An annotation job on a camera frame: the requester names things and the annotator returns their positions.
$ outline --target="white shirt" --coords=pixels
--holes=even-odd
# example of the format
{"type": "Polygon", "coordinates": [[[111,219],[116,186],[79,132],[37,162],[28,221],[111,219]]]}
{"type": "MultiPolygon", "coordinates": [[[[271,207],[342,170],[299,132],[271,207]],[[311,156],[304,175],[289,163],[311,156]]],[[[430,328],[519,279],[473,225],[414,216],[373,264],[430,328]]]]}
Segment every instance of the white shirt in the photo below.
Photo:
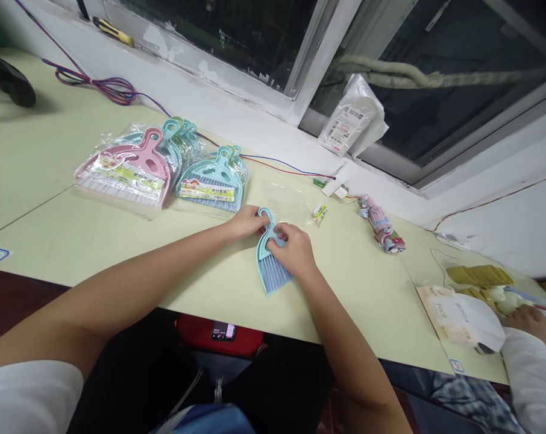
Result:
{"type": "Polygon", "coordinates": [[[531,434],[546,434],[546,344],[522,330],[504,330],[502,355],[518,421],[531,434]]]}
{"type": "Polygon", "coordinates": [[[65,362],[35,360],[0,368],[0,433],[64,434],[84,379],[65,362]]]}

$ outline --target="rolled fabric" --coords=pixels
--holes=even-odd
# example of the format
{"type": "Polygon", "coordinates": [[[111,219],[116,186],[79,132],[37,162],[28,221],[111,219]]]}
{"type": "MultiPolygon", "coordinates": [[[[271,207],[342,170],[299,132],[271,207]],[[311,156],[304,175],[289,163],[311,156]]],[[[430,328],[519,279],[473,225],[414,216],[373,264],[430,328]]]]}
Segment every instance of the rolled fabric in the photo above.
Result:
{"type": "Polygon", "coordinates": [[[389,254],[403,252],[406,249],[406,243],[394,230],[383,209],[368,195],[360,196],[358,202],[361,207],[358,214],[369,220],[380,247],[389,254]]]}

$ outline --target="screwdriver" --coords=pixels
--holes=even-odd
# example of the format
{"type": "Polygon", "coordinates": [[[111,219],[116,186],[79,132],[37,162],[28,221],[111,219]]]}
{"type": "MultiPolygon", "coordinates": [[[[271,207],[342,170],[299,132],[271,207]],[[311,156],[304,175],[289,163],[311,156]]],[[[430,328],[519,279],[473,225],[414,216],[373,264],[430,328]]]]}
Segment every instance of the screwdriver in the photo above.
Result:
{"type": "Polygon", "coordinates": [[[144,48],[142,45],[138,45],[137,43],[134,42],[134,39],[132,37],[130,37],[129,35],[127,35],[126,33],[118,30],[116,27],[114,27],[111,23],[109,23],[108,21],[102,19],[102,18],[98,18],[98,17],[92,17],[92,22],[94,23],[94,25],[96,27],[98,27],[100,30],[102,30],[103,32],[105,32],[107,35],[110,35],[112,36],[113,38],[115,38],[116,40],[128,45],[129,47],[136,47],[136,48],[140,48],[142,51],[145,51],[147,52],[148,54],[150,55],[153,55],[153,56],[157,56],[156,54],[154,54],[152,51],[148,51],[146,48],[144,48]]]}

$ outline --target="phone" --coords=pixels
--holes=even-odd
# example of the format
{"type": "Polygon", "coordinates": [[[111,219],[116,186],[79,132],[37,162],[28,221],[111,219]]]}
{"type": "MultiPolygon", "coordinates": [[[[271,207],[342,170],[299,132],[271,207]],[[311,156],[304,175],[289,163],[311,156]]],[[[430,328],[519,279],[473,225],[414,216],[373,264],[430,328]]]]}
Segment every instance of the phone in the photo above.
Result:
{"type": "Polygon", "coordinates": [[[237,326],[227,324],[226,322],[215,321],[213,322],[213,334],[214,341],[229,341],[232,342],[237,336],[237,326]]]}

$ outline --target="light green table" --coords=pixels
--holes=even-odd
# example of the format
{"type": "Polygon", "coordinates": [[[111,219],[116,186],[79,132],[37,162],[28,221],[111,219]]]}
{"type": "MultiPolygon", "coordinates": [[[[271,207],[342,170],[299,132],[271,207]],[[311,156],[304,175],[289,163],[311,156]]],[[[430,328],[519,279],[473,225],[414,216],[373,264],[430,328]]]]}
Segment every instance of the light green table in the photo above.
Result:
{"type": "MultiPolygon", "coordinates": [[[[1,55],[32,82],[39,105],[33,111],[22,109],[0,92],[0,247],[13,251],[0,270],[73,286],[124,259],[228,218],[227,212],[173,200],[149,221],[68,189],[74,169],[101,133],[118,133],[129,122],[160,125],[164,117],[144,107],[118,107],[92,90],[64,86],[51,68],[30,55],[1,55]]],[[[473,350],[441,344],[436,336],[414,287],[441,283],[441,270],[429,252],[436,243],[431,234],[393,218],[408,250],[388,256],[351,200],[326,198],[301,177],[254,163],[250,169],[247,202],[267,205],[278,219],[303,225],[320,269],[378,357],[446,373],[452,372],[448,358],[457,358],[467,374],[507,382],[497,356],[473,356],[473,350]],[[330,209],[321,228],[304,225],[321,201],[330,209]]],[[[295,283],[265,296],[256,270],[256,245],[257,239],[249,239],[219,253],[161,306],[318,342],[295,283]]],[[[474,253],[464,258],[470,261],[460,262],[464,265],[492,263],[474,253]]],[[[521,275],[516,278],[534,285],[521,275]]]]}
{"type": "Polygon", "coordinates": [[[162,122],[146,107],[119,110],[94,90],[60,84],[37,57],[13,49],[0,55],[26,75],[37,98],[32,109],[18,107],[0,90],[0,229],[71,186],[101,133],[121,131],[129,119],[162,122]]]}
{"type": "MultiPolygon", "coordinates": [[[[401,256],[412,283],[416,286],[444,286],[444,268],[465,265],[491,264],[504,268],[515,281],[515,286],[521,291],[536,297],[546,298],[546,293],[540,286],[526,275],[488,259],[472,251],[462,251],[444,245],[436,236],[424,230],[415,230],[415,226],[399,218],[392,219],[396,230],[406,241],[407,250],[401,256]]],[[[506,370],[500,354],[482,355],[475,349],[463,347],[442,341],[448,358],[458,360],[467,375],[508,384],[506,370]]]]}

